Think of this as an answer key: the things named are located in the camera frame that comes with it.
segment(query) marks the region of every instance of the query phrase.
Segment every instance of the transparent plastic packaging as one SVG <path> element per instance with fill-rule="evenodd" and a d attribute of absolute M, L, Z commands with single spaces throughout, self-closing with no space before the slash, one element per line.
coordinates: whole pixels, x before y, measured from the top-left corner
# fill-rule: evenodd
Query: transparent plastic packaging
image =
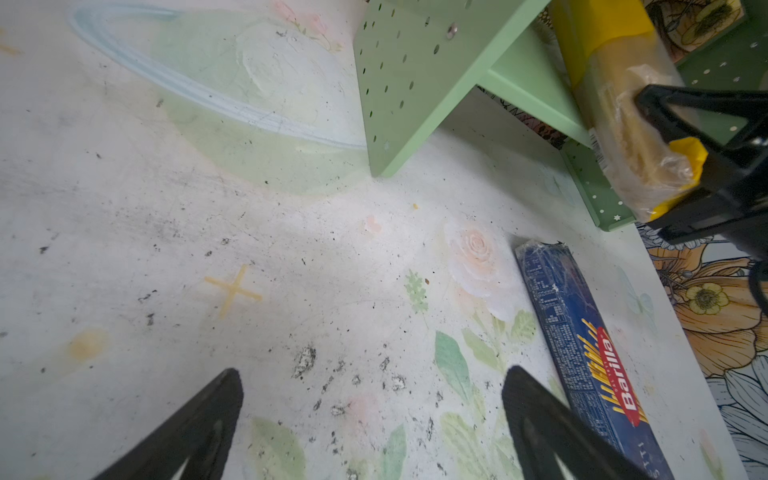
<path fill-rule="evenodd" d="M 643 222 L 697 183 L 688 157 L 672 151 L 634 104 L 648 84 L 684 85 L 655 31 L 596 48 L 574 89 L 603 173 Z M 690 112 L 681 113 L 693 120 Z"/>

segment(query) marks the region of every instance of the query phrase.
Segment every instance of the yellow plastic wrapper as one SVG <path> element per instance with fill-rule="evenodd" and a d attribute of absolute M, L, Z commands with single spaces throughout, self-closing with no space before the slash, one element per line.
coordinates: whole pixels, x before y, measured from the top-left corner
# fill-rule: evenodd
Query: yellow plastic wrapper
<path fill-rule="evenodd" d="M 640 0 L 554 0 L 550 15 L 603 173 L 639 221 L 658 218 L 698 185 L 707 152 L 696 138 L 665 143 L 634 97 L 682 78 Z"/>

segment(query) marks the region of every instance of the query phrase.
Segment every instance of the barcode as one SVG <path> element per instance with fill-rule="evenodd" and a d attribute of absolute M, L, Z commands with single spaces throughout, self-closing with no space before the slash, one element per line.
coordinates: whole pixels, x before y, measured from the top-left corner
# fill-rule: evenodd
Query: barcode
<path fill-rule="evenodd" d="M 595 134 L 593 128 L 589 130 L 589 139 L 592 142 L 592 151 L 594 152 L 594 156 L 598 159 L 598 165 L 600 166 L 600 169 L 605 170 L 608 167 L 608 163 L 605 161 L 603 149 L 600 148 L 598 136 Z"/>

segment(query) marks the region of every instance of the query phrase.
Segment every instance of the barilla spaghetti package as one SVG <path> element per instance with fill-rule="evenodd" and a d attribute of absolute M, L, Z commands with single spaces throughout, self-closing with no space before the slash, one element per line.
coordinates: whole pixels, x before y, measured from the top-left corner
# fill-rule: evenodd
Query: barilla spaghetti package
<path fill-rule="evenodd" d="M 672 480 L 571 251 L 529 241 L 515 255 L 571 411 L 651 478 Z"/>

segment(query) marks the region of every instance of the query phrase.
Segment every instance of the yellow cross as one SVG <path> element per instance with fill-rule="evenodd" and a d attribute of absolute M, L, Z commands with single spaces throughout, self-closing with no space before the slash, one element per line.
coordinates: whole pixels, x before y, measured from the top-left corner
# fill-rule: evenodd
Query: yellow cross
<path fill-rule="evenodd" d="M 261 301 L 261 295 L 254 292 L 249 292 L 248 290 L 244 290 L 240 288 L 240 281 L 242 281 L 243 276 L 245 275 L 245 270 L 248 268 L 247 265 L 243 265 L 240 268 L 240 272 L 237 274 L 237 278 L 235 279 L 234 283 L 231 285 L 226 282 L 222 282 L 221 280 L 216 280 L 215 278 L 211 278 L 209 276 L 205 277 L 205 281 L 208 283 L 212 283 L 213 285 L 220 286 L 221 288 L 228 290 L 227 293 L 227 299 L 224 300 L 224 306 L 221 307 L 221 313 L 219 313 L 219 318 L 224 318 L 224 316 L 227 314 L 227 312 L 230 309 L 230 306 L 232 305 L 232 300 L 234 300 L 235 295 L 238 293 L 240 295 L 249 296 L 250 298 L 254 300 Z"/>

